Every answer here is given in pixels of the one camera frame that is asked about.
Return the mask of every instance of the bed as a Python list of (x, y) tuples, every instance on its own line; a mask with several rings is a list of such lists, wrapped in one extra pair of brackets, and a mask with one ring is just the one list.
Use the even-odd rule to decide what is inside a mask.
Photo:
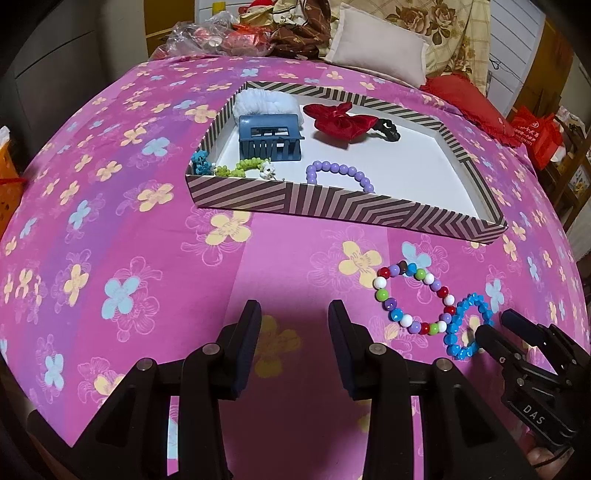
[[(482, 245), (338, 220), (197, 209), (187, 163), (245, 79), (342, 87), (436, 116), (476, 162), (508, 229)], [(511, 307), (589, 348), (571, 250), (523, 147), (504, 147), (455, 107), (387, 80), (270, 57), (140, 64), (76, 112), (25, 176), (30, 184), (0, 243), (0, 346), (24, 392), (69, 444), (138, 359), (185, 357), (257, 299), (264, 316), (248, 388), (221, 406), (230, 469), (243, 479), (277, 472), (286, 480), (358, 479), (369, 404), (351, 401), (340, 383), (329, 302), (342, 299), (354, 322), (405, 358), (446, 356), (441, 336), (407, 334), (374, 299), (376, 270), (399, 260), (428, 269), (456, 298), (483, 294), (496, 322)], [(438, 298), (412, 279), (397, 283), (396, 295), (415, 319), (441, 313)], [(470, 317), (462, 342), (481, 321)], [(522, 438), (522, 424), (499, 402), (502, 378), (487, 355), (456, 363)], [(176, 420), (173, 405), (171, 470)]]

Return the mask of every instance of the yellow flower print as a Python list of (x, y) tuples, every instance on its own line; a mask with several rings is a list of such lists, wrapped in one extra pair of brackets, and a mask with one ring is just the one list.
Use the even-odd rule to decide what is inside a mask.
[(345, 275), (360, 272), (359, 283), (365, 288), (373, 288), (372, 282), (376, 272), (372, 267), (382, 263), (381, 255), (375, 250), (369, 250), (363, 254), (359, 245), (352, 241), (343, 242), (343, 252), (349, 259), (339, 264), (339, 271)]
[(255, 357), (258, 357), (255, 373), (261, 378), (281, 375), (281, 355), (301, 348), (301, 339), (295, 330), (283, 330), (281, 333), (278, 330), (277, 321), (271, 315), (263, 315), (255, 350)]
[(517, 222), (513, 222), (513, 233), (516, 234), (522, 242), (525, 241), (525, 229), (517, 225)]
[(145, 189), (143, 192), (140, 192), (138, 195), (138, 200), (140, 200), (142, 203), (139, 206), (139, 211), (147, 212), (151, 210), (157, 203), (162, 205), (163, 203), (170, 202), (174, 197), (174, 195), (170, 193), (170, 190), (172, 189), (173, 186), (170, 183), (165, 183), (164, 185), (161, 185), (156, 191)]
[(326, 76), (327, 76), (329, 79), (333, 79), (333, 80), (342, 80), (342, 79), (343, 79), (343, 76), (342, 76), (342, 75), (339, 75), (339, 72), (337, 72), (337, 71), (335, 71), (335, 70), (333, 70), (333, 71), (332, 71), (332, 72), (330, 72), (330, 73), (327, 73), (327, 74), (326, 74)]
[(197, 108), (191, 108), (185, 112), (185, 115), (194, 115), (194, 120), (198, 124), (204, 124), (208, 118), (215, 118), (217, 112), (208, 110), (209, 105), (199, 105)]
[(552, 259), (550, 258), (550, 254), (544, 250), (544, 252), (542, 253), (542, 257), (544, 257), (544, 260), (546, 260), (546, 265), (548, 265), (548, 268), (550, 268), (552, 266)]
[(500, 190), (497, 190), (494, 187), (491, 187), (491, 192), (495, 194), (496, 199), (499, 201), (499, 203), (501, 205), (507, 205), (509, 207), (511, 206), (511, 204), (507, 200), (505, 200), (505, 197), (504, 197), (505, 194), (503, 192), (501, 192)]
[(60, 205), (68, 203), (78, 190), (80, 190), (80, 186), (78, 185), (78, 181), (74, 180), (66, 190), (60, 193)]
[(18, 281), (20, 282), (17, 289), (14, 291), (14, 298), (18, 298), (18, 294), (22, 291), (21, 298), (25, 298), (27, 293), (29, 293), (29, 282), (33, 278), (33, 270), (23, 268), (21, 272), (18, 274)]
[(70, 280), (64, 284), (64, 293), (70, 294), (70, 298), (68, 298), (68, 304), (70, 307), (73, 307), (76, 304), (80, 289), (84, 288), (86, 282), (88, 282), (88, 273), (82, 273), (80, 264), (74, 265), (72, 267), (72, 272), (70, 273)]
[(82, 155), (82, 158), (80, 159), (80, 161), (74, 165), (74, 170), (76, 170), (77, 172), (79, 172), (80, 170), (82, 170), (84, 168), (84, 165), (86, 165), (87, 163), (90, 163), (90, 161), (92, 160), (92, 157), (89, 155)]
[(56, 185), (58, 184), (59, 181), (60, 181), (60, 179), (55, 179), (54, 181), (49, 182), (47, 187), (45, 187), (45, 191), (41, 194), (41, 197), (46, 197), (47, 195), (51, 195), (51, 192), (53, 192), (53, 189), (56, 188)]
[(9, 273), (6, 278), (6, 283), (4, 284), (4, 303), (8, 303), (8, 299), (10, 298), (10, 294), (12, 293), (12, 288), (14, 286), (14, 282), (12, 281), (12, 275)]
[(228, 237), (235, 242), (246, 242), (251, 237), (252, 232), (244, 224), (249, 221), (250, 217), (250, 212), (242, 210), (234, 210), (231, 219), (223, 213), (214, 215), (210, 223), (216, 228), (207, 236), (205, 243), (214, 246), (219, 245)]
[(126, 110), (136, 110), (141, 106), (144, 106), (146, 104), (146, 102), (134, 102), (131, 105), (129, 105)]
[(92, 140), (95, 136), (94, 135), (89, 135), (88, 137), (86, 137), (84, 140), (82, 140), (81, 142), (78, 142), (78, 148), (82, 148), (84, 147), (90, 140)]
[(109, 178), (113, 176), (113, 173), (117, 173), (122, 168), (123, 167), (121, 166), (121, 164), (113, 160), (107, 163), (106, 167), (99, 168), (96, 171), (96, 176), (99, 178), (100, 181), (107, 181), (109, 180)]
[(214, 90), (228, 90), (231, 86), (231, 83), (224, 83), (223, 85), (215, 84), (207, 87), (207, 91), (212, 92)]
[(508, 236), (503, 235), (503, 242), (505, 243), (503, 245), (505, 253), (511, 257), (513, 262), (517, 262), (517, 247), (513, 243), (513, 240), (509, 240)]
[(139, 127), (136, 129), (132, 129), (132, 130), (127, 130), (127, 132), (125, 132), (123, 134), (123, 136), (126, 138), (126, 140), (123, 140), (120, 145), (122, 147), (131, 144), (138, 144), (138, 143), (142, 143), (142, 139), (138, 138), (140, 135), (143, 135), (144, 133), (146, 133), (146, 130), (144, 127)]
[(6, 256), (10, 255), (16, 247), (17, 247), (17, 237), (13, 236), (12, 240), (10, 240), (6, 244), (6, 246), (4, 247), (4, 254)]

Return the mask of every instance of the screw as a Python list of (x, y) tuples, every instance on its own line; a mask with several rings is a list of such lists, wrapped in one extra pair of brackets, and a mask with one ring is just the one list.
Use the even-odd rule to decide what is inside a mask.
[(386, 346), (383, 343), (372, 343), (369, 346), (369, 351), (374, 355), (383, 355), (386, 353)]
[(135, 366), (137, 367), (138, 370), (145, 372), (146, 370), (149, 370), (150, 368), (152, 368), (153, 364), (154, 364), (154, 361), (151, 358), (142, 358), (142, 359), (138, 360), (138, 362), (135, 364)]
[(438, 358), (435, 362), (437, 368), (444, 372), (449, 372), (453, 368), (453, 363), (451, 363), (447, 358)]
[(205, 355), (215, 355), (220, 351), (220, 346), (216, 343), (208, 343), (207, 345), (203, 345), (202, 350)]

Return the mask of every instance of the white wall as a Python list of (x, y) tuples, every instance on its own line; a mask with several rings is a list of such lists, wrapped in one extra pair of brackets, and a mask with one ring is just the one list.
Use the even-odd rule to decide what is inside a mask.
[(489, 63), (488, 99), (505, 116), (530, 72), (544, 20), (545, 15), (530, 0), (491, 0), (491, 59), (504, 65), (495, 70)]
[(148, 60), (144, 0), (104, 0), (99, 16), (99, 47), (107, 79), (114, 82)]

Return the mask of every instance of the red bead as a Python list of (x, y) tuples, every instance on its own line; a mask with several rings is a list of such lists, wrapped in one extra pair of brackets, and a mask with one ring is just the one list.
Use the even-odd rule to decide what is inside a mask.
[(437, 296), (440, 299), (444, 299), (445, 297), (447, 297), (447, 294), (449, 293), (449, 289), (447, 287), (441, 287), (438, 291), (437, 291)]
[(378, 277), (390, 278), (390, 269), (388, 267), (382, 267), (378, 270)]

